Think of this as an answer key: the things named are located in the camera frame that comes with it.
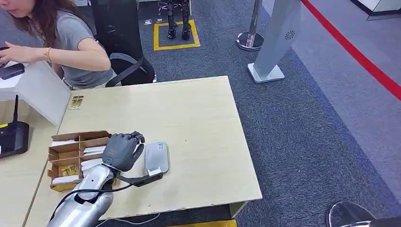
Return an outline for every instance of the yellow floor marking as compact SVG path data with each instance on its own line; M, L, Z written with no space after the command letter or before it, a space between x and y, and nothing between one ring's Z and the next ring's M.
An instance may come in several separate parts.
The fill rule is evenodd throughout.
M175 46L159 46L159 27L160 26L168 26L168 23L155 23L153 28L153 50L161 51L161 50L174 50L174 49L182 49L182 48L190 48L190 47L200 47L201 43L199 42L198 32L196 31L195 21L189 20L188 23L191 25L191 32L193 36L194 43L193 44L181 44Z
M237 227L237 222L235 220L213 221L213 222L203 222L203 223L173 226L173 227Z

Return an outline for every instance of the robot legs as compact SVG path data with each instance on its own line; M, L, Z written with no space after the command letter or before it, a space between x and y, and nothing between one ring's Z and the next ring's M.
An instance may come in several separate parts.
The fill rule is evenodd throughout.
M182 39L189 40L191 37L191 25L189 24L189 0L180 0L181 9L183 11L183 33ZM177 24L174 22L174 3L173 0L167 1L168 10L168 33L167 37L170 39L175 38Z

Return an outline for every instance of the speaker grille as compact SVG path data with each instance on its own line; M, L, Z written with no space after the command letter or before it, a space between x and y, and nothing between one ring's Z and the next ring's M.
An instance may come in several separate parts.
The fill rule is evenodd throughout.
M284 36L285 40L290 40L292 38L294 38L295 36L295 31L294 30L290 30L286 33L286 35Z

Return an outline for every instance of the silver robotic arm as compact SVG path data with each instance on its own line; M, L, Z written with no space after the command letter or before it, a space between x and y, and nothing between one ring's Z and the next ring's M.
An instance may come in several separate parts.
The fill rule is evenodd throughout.
M82 182L60 201L47 226L93 227L110 208L113 202L113 192L133 185L141 187L161 179L163 173L160 169L139 178L121 176L121 171L130 170L142 154L143 142L145 139L138 132L111 136L103 152L103 164L91 168ZM129 185L113 190L112 182L115 177Z

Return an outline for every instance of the gold bracelet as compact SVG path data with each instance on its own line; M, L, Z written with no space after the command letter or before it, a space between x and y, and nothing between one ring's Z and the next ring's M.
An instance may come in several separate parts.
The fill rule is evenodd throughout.
M46 57L47 57L47 61L48 62L52 62L52 60L50 60L50 49L51 49L51 47L49 47L49 49L47 50L47 53L46 53Z

